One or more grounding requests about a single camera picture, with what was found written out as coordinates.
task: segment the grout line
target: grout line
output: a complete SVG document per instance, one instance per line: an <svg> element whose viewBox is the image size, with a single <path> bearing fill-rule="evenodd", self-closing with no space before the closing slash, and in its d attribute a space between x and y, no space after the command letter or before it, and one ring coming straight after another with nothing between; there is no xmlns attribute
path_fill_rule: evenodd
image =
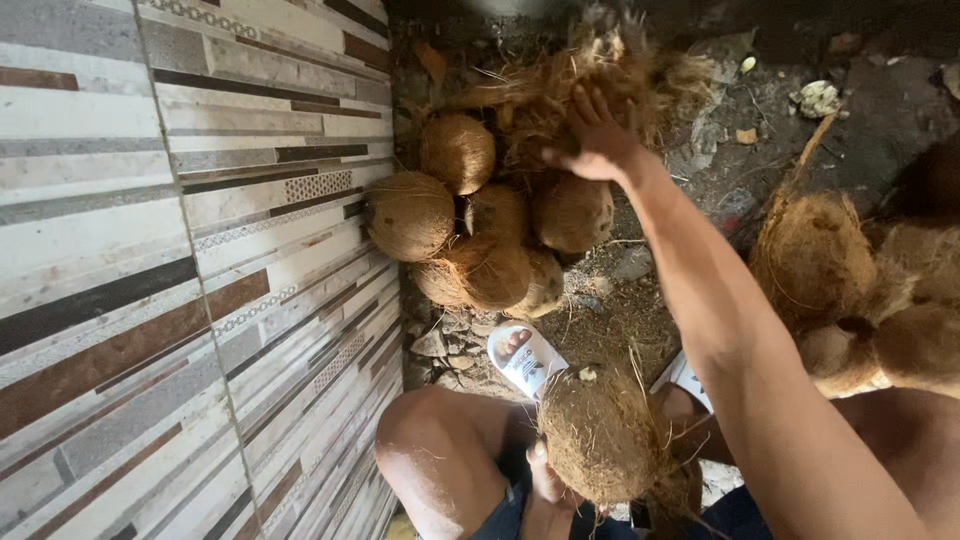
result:
<svg viewBox="0 0 960 540"><path fill-rule="evenodd" d="M206 295L206 288L204 286L204 280L200 277L200 264L197 260L197 250L194 247L194 238L193 234L190 232L190 221L187 216L186 203L183 200L183 189L180 184L180 174L177 173L177 169L174 167L173 154L170 151L170 140L167 135L166 124L163 120L163 113L160 111L160 100L156 94L156 82L154 81L154 72L150 68L150 56L147 53L147 41L144 38L143 30L143 19L140 17L140 6L137 0L131 0L133 4L133 22L136 24L137 38L140 41L140 54L143 55L143 65L147 70L147 79L150 81L150 91L152 97L154 98L154 107L156 109L156 118L159 123L160 135L163 138L163 149L167 154L167 162L170 166L170 174L173 175L174 187L177 191L177 197L180 200L180 214L183 220L183 227L187 234L187 240L190 244L190 255L193 257L193 262L197 266L197 281L200 284L200 293L201 297L204 299L204 309L206 311L206 319L210 323L210 336L213 338L213 350L217 356L217 365L220 368L221 378L220 380L224 385L224 395L227 396L227 409L229 412L229 419L233 425L233 432L236 435L237 439L237 450L240 453L240 460L243 463L244 476L247 479L247 485L250 487L251 492L251 504L253 505L253 516L256 518L256 524L258 527L257 537L266 537L266 531L263 527L263 521L260 518L260 507L257 503L256 490L253 488L253 478L250 470L250 463L247 461L247 454L244 452L243 447L243 433L240 430L240 423L237 421L236 408L233 404L233 396L230 393L229 383L227 382L227 371L224 366L224 360L220 353L220 344L217 339L216 332L213 329L213 313L210 310L209 298Z"/></svg>

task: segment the striped wall tile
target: striped wall tile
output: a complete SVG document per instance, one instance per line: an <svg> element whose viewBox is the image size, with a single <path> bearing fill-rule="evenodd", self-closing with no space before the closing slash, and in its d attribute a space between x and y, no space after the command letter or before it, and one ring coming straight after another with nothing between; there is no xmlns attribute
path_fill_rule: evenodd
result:
<svg viewBox="0 0 960 540"><path fill-rule="evenodd" d="M0 538L380 538L379 0L0 4Z"/></svg>

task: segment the knee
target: knee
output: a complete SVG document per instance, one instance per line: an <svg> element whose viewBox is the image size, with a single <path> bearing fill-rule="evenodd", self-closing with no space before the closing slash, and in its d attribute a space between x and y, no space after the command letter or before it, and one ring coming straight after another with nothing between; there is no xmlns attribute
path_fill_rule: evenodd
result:
<svg viewBox="0 0 960 540"><path fill-rule="evenodd" d="M374 449L381 467L392 455L403 455L415 446L425 446L443 437L447 427L444 418L445 394L439 386L424 386L401 394L393 400L376 427Z"/></svg>

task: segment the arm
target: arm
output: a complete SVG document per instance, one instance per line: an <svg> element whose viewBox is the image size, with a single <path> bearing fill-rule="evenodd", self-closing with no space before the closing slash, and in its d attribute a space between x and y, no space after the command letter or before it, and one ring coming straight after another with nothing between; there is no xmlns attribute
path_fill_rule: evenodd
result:
<svg viewBox="0 0 960 540"><path fill-rule="evenodd" d="M580 88L583 150L544 157L626 191L691 366L770 529L780 538L926 538L909 501L804 371L786 327L726 239Z"/></svg>

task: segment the white slide sandal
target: white slide sandal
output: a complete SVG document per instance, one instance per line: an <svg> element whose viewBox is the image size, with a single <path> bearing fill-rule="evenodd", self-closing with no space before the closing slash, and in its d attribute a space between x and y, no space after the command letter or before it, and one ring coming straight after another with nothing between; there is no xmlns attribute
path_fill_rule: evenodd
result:
<svg viewBox="0 0 960 540"><path fill-rule="evenodd" d="M713 404L710 403L710 397L707 395L707 391L704 390L704 386L700 384L700 380L697 379L696 374L693 373L693 369L690 368L689 363L687 363L686 353L683 351L680 351L674 356L670 365L666 366L666 369L663 370L663 373L660 374L657 381L654 382L654 385L650 387L650 393L657 392L668 382L673 382L689 392L695 400L704 404L710 414L713 414Z"/></svg>
<svg viewBox="0 0 960 540"><path fill-rule="evenodd" d="M510 382L532 400L551 375L569 366L533 325L507 321L487 339L487 356Z"/></svg>

